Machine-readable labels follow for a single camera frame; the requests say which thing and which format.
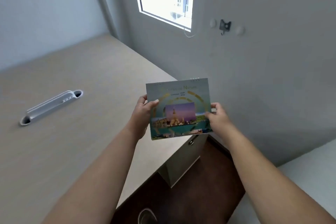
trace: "desk surface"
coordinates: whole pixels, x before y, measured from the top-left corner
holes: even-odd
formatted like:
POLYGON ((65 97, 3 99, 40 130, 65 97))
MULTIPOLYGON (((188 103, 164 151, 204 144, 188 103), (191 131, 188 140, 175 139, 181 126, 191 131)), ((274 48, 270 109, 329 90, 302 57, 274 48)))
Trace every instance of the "desk surface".
MULTIPOLYGON (((39 223, 128 121, 149 82, 175 79, 110 35, 0 73, 0 223, 39 223), (32 123, 30 107, 66 90, 79 100, 32 123)), ((134 154, 118 206, 190 136, 152 141, 134 154)))

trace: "window frame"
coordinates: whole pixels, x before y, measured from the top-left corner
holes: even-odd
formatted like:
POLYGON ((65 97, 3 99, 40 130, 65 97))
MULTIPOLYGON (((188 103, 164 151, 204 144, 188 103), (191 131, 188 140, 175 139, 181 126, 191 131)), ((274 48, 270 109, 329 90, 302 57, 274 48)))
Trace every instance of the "window frame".
POLYGON ((168 23, 168 24, 170 24, 170 25, 173 25, 173 26, 175 26, 175 27, 184 29, 185 31, 191 32, 191 28, 188 28, 188 27, 183 26, 183 25, 181 25, 181 24, 178 24, 178 23, 176 23, 176 22, 170 21, 170 20, 168 20, 168 19, 162 18, 162 17, 160 17, 160 16, 158 16, 158 15, 155 15, 155 14, 152 14, 152 13, 150 13, 150 12, 146 12, 146 11, 144 11, 143 8, 142 8, 142 2, 141 2, 141 0, 137 0, 137 1, 138 1, 138 7, 139 7, 139 12, 140 12, 140 13, 146 14, 146 15, 148 15, 148 16, 150 16, 150 17, 156 18, 156 19, 158 19, 158 20, 160 20, 160 21, 166 22, 166 23, 168 23))

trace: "hand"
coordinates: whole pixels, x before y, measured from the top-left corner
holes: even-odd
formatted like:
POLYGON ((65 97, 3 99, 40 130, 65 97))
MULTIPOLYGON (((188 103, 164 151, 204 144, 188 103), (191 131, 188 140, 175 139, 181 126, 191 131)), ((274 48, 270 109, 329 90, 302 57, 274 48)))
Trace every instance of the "hand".
POLYGON ((217 135, 222 136, 226 125, 232 123, 220 103, 211 103, 211 108, 216 108, 216 113, 206 112, 205 116, 210 120, 212 130, 217 135))
POLYGON ((159 104, 158 100, 145 103, 147 95, 143 95, 139 98, 132 116, 126 125, 137 140, 140 140, 146 133, 146 129, 151 117, 151 109, 159 104))

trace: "light wood tabletop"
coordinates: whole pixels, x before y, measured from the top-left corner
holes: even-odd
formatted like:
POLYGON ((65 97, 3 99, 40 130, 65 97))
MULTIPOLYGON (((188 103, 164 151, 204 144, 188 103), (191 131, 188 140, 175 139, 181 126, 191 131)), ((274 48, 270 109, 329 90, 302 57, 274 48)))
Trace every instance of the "light wood tabletop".
MULTIPOLYGON (((110 35, 0 73, 0 223, 40 223, 127 123, 146 83, 173 77, 110 35), (25 111, 66 90, 69 105, 19 127, 25 111)), ((139 141, 120 206, 188 139, 139 141)))

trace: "dark wooden floor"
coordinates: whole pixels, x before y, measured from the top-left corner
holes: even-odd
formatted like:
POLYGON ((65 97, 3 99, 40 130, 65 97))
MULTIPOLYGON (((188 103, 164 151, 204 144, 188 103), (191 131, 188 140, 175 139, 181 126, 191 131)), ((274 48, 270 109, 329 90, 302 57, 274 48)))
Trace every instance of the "dark wooden floor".
POLYGON ((172 189, 155 174, 118 209, 111 223, 137 224, 139 212, 150 208, 159 223, 223 224, 244 193, 233 162, 208 140, 200 159, 172 189))

